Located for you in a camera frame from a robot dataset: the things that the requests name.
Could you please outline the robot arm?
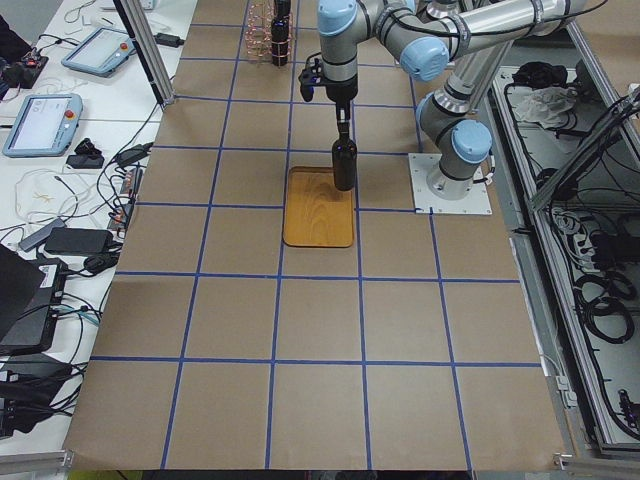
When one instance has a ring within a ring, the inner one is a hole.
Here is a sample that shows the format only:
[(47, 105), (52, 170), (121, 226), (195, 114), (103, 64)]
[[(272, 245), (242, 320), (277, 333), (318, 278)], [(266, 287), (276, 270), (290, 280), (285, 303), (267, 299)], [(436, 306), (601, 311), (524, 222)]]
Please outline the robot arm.
[(299, 76), (300, 92), (311, 101), (323, 87), (334, 102), (338, 138), (332, 146), (334, 184), (355, 185), (357, 146), (350, 137), (351, 103), (358, 93), (358, 47), (372, 38), (412, 79), (428, 82), (455, 65), (443, 87), (416, 110), (421, 130), (440, 150), (427, 176), (429, 189), (444, 199), (461, 199), (488, 158), (492, 137), (468, 118), (472, 103), (513, 40), (553, 33), (580, 15), (582, 1), (490, 1), (460, 11), (455, 1), (433, 1), (436, 14), (422, 20), (412, 1), (321, 1), (317, 6), (320, 52)]

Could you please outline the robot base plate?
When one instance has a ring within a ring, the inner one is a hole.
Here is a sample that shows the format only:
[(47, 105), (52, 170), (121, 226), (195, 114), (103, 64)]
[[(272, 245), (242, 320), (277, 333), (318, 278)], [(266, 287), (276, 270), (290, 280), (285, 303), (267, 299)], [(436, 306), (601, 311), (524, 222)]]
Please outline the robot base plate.
[(490, 216), (488, 187), (480, 166), (471, 179), (458, 181), (440, 169), (440, 154), (410, 153), (409, 171), (417, 214)]

